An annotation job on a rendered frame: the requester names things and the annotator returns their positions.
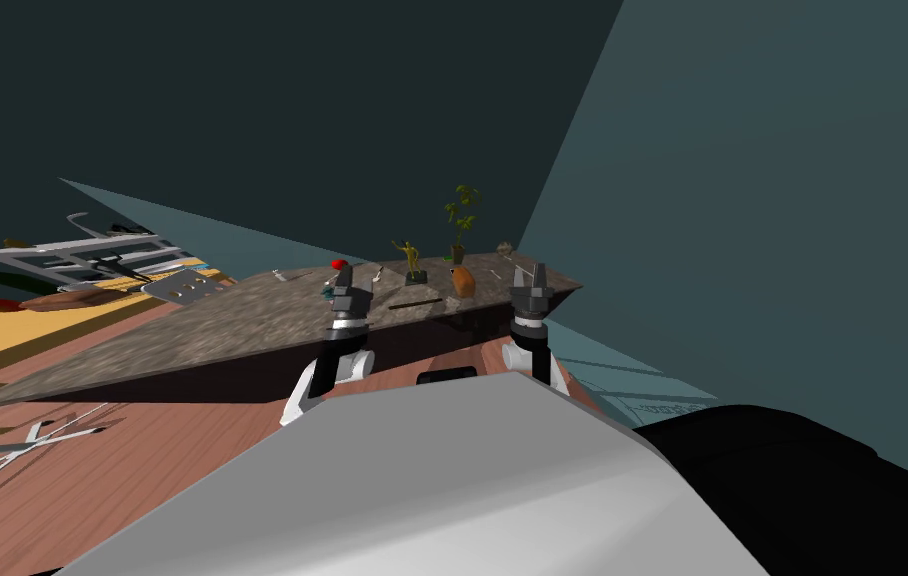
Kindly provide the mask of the yellow figurine on dark base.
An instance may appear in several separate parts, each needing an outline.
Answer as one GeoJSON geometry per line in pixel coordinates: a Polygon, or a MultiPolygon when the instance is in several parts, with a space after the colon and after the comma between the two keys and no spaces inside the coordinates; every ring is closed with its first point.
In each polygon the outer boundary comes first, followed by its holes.
{"type": "Polygon", "coordinates": [[[426,272],[421,269],[421,266],[419,264],[418,249],[412,246],[408,241],[402,241],[401,243],[393,241],[392,245],[397,250],[403,252],[407,259],[408,272],[405,275],[405,285],[414,286],[426,284],[428,282],[428,277],[426,272]]]}

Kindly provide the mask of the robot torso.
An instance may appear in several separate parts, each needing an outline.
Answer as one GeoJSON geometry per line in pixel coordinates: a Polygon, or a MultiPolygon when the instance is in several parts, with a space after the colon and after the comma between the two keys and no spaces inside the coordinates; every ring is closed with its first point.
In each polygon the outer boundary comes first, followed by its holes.
{"type": "Polygon", "coordinates": [[[325,400],[59,576],[768,576],[635,431],[516,372],[325,400]]]}

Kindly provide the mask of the green potted plant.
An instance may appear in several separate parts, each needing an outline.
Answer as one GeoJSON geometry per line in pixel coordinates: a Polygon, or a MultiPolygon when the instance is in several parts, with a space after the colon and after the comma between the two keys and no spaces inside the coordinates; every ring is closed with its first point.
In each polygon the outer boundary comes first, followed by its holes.
{"type": "Polygon", "coordinates": [[[453,224],[456,229],[455,240],[450,247],[450,261],[454,266],[459,266],[465,257],[466,249],[462,239],[465,232],[473,228],[476,221],[476,213],[472,212],[472,207],[477,206],[481,200],[481,194],[478,189],[471,186],[458,186],[455,190],[458,198],[444,206],[448,222],[453,224]]]}

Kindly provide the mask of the grey plate with holes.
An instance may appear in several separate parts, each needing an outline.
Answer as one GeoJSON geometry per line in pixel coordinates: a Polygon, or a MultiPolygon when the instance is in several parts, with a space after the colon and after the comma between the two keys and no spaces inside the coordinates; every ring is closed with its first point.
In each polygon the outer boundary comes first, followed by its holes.
{"type": "Polygon", "coordinates": [[[220,282],[191,269],[174,272],[140,287],[147,296],[183,306],[224,289],[220,282]]]}

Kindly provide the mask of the yellow counter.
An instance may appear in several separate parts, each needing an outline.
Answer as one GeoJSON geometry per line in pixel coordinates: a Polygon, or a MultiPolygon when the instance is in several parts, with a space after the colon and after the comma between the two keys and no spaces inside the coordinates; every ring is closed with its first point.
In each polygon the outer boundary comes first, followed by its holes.
{"type": "Polygon", "coordinates": [[[133,294],[97,307],[0,313],[0,386],[51,367],[179,307],[145,294],[133,294]]]}

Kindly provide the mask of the stone top table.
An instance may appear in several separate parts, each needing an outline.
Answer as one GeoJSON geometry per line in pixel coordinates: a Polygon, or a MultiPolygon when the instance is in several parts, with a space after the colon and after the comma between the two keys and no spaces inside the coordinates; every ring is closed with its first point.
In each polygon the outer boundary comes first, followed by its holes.
{"type": "MultiPolygon", "coordinates": [[[[383,371],[508,335],[509,290],[524,254],[470,254],[476,296],[460,299],[450,264],[424,258],[428,282],[406,286],[405,265],[360,263],[354,279],[374,280],[367,346],[383,371]],[[444,302],[388,310],[443,298],[444,302]]],[[[289,395],[317,356],[333,314],[321,295],[328,268],[297,269],[281,281],[266,272],[178,308],[123,335],[0,388],[0,406],[20,402],[266,403],[289,395]]]]}

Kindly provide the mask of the brown oblong object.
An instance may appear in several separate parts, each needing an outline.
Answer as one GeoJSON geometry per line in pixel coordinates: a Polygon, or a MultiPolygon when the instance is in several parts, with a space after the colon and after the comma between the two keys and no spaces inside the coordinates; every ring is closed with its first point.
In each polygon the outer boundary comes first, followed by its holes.
{"type": "Polygon", "coordinates": [[[129,295],[128,292],[114,289],[58,292],[24,301],[19,304],[19,307],[33,312],[66,311],[73,310],[73,308],[102,306],[127,298],[129,295]]]}

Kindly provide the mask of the grey metal rack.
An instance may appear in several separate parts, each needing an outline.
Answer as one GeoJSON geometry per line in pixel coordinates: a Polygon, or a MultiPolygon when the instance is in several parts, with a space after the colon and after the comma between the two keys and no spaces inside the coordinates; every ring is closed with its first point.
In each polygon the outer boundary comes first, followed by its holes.
{"type": "Polygon", "coordinates": [[[100,232],[81,224],[85,215],[80,212],[66,217],[83,232],[82,239],[35,244],[5,239],[0,247],[0,277],[30,278],[63,290],[120,278],[121,268],[153,277],[201,264],[189,252],[142,225],[113,223],[100,232]]]}

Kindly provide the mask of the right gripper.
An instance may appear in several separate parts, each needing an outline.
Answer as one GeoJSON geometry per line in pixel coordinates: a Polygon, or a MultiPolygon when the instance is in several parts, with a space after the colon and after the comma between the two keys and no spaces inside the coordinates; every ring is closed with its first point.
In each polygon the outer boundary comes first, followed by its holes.
{"type": "Polygon", "coordinates": [[[528,286],[527,271],[515,265],[509,293],[515,324],[526,328],[540,328],[550,312],[550,300],[554,295],[554,289],[548,287],[544,263],[535,264],[532,278],[532,286],[528,286]]]}

